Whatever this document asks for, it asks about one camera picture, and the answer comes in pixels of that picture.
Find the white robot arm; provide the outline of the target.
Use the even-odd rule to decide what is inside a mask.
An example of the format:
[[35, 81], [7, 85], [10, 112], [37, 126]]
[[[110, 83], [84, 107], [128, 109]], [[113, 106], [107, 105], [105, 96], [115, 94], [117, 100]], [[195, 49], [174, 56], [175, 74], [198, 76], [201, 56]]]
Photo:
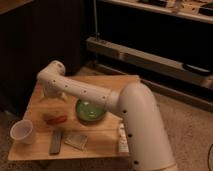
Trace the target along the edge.
[[135, 171], [178, 171], [156, 99], [145, 84], [128, 83], [115, 91], [75, 81], [65, 77], [65, 66], [57, 60], [42, 69], [37, 80], [48, 97], [66, 92], [122, 117]]

